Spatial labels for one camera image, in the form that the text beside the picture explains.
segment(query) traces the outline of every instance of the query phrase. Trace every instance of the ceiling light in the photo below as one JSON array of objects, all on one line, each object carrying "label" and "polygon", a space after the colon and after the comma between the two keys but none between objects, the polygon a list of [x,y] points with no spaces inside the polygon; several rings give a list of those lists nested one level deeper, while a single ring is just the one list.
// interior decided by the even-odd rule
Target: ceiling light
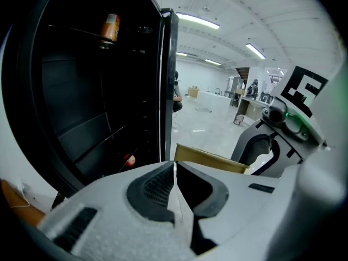
[{"label": "ceiling light", "polygon": [[219,29],[220,28],[220,25],[217,25],[217,24],[212,23],[212,22],[207,21],[207,20],[203,20],[203,19],[201,19],[199,17],[196,17],[196,16],[182,14],[182,13],[176,13],[176,14],[182,20],[188,20],[188,21],[196,22],[196,23],[208,26],[208,27],[213,28],[213,29]]},{"label": "ceiling light", "polygon": [[215,64],[215,65],[221,66],[220,63],[211,61],[211,60],[209,60],[209,59],[206,59],[205,62],[208,62],[208,63],[212,63],[212,64]]},{"label": "ceiling light", "polygon": [[266,59],[266,57],[259,50],[257,50],[251,43],[247,43],[245,46],[249,48],[257,56],[259,56],[261,59]]}]

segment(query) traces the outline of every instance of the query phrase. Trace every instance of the cable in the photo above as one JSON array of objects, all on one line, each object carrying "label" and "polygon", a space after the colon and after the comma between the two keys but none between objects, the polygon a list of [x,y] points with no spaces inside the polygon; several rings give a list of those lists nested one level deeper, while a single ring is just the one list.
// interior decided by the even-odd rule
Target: cable
[{"label": "cable", "polygon": [[172,121],[173,121],[173,122],[174,122],[174,119],[175,119],[177,116],[178,116],[177,113],[173,113],[173,118],[172,118]]},{"label": "cable", "polygon": [[22,190],[22,195],[23,195],[23,198],[24,198],[24,200],[28,203],[28,205],[22,205],[22,206],[13,206],[13,207],[11,207],[10,209],[14,209],[14,208],[25,208],[25,207],[29,207],[30,206],[30,203],[29,203],[29,201],[26,199],[26,196],[24,195],[24,192],[23,192],[23,190]]}]

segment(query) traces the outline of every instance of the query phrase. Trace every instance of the desk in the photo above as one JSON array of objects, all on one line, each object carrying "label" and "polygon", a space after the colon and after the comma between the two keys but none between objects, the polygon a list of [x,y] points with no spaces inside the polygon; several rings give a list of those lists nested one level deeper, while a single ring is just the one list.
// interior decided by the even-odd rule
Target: desk
[{"label": "desk", "polygon": [[213,94],[210,92],[198,91],[197,103],[208,108],[212,112],[227,113],[231,98]]},{"label": "desk", "polygon": [[261,118],[262,109],[269,106],[270,105],[268,103],[255,101],[253,98],[241,97],[233,122],[238,115],[242,115],[244,116],[244,118],[247,118],[247,120],[249,120],[248,122],[246,121],[246,124],[254,123],[257,119]]}]

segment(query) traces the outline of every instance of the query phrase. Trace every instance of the ceiling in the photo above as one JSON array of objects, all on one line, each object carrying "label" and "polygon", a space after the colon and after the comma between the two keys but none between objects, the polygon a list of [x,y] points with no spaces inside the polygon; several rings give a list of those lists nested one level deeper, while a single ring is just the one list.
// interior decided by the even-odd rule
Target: ceiling
[{"label": "ceiling", "polygon": [[287,69],[274,68],[274,67],[265,67],[264,73],[268,74],[271,82],[278,84],[279,81],[287,74]]},{"label": "ceiling", "polygon": [[[316,0],[157,0],[162,8],[217,23],[215,30],[180,20],[178,51],[186,60],[210,59],[222,69],[296,64],[322,75],[334,73],[344,49],[325,10]],[[266,56],[258,58],[251,43]]]}]

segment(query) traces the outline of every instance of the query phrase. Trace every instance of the floor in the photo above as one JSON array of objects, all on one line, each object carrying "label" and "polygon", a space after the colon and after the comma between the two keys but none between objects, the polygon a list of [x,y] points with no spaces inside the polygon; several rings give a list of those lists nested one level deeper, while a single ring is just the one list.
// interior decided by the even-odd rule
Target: floor
[{"label": "floor", "polygon": [[[202,111],[204,107],[192,97],[183,97],[182,103],[183,108],[173,114],[170,159],[174,159],[176,143],[230,159],[239,136],[247,128],[233,123],[237,107],[229,106],[226,114],[220,114]],[[259,156],[246,173],[253,173],[271,158],[272,153]]]}]

